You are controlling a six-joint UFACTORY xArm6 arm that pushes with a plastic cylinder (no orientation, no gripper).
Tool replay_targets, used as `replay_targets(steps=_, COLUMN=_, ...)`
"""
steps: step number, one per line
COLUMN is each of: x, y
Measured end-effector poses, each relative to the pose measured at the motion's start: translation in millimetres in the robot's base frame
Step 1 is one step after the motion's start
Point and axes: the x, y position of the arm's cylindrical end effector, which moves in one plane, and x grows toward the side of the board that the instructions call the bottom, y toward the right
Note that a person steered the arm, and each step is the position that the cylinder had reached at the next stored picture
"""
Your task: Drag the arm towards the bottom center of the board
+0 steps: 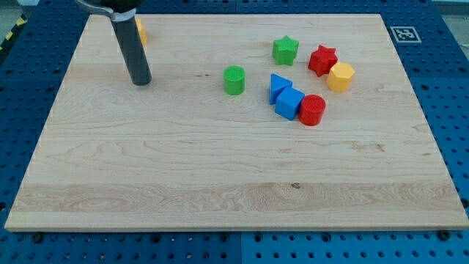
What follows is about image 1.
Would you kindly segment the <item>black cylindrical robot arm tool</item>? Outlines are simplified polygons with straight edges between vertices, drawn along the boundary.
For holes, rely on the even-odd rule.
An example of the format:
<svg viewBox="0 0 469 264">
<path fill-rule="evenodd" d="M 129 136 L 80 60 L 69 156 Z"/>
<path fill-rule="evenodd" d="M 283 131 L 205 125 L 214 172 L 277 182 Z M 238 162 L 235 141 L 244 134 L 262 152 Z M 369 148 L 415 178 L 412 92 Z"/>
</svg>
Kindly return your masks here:
<svg viewBox="0 0 469 264">
<path fill-rule="evenodd" d="M 100 6 L 112 11 L 111 25 L 116 35 L 125 64 L 133 84 L 147 85 L 152 75 L 136 25 L 136 8 L 143 0 L 99 0 Z"/>
</svg>

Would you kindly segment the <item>yellow block behind arm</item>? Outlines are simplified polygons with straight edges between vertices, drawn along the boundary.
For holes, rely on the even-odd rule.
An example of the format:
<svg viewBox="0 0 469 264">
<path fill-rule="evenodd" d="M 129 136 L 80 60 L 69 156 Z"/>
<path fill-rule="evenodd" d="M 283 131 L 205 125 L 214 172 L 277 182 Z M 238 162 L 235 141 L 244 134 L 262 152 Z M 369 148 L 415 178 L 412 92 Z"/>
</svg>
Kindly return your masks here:
<svg viewBox="0 0 469 264">
<path fill-rule="evenodd" d="M 136 19 L 136 25 L 142 45 L 147 44 L 147 34 L 140 18 Z"/>
</svg>

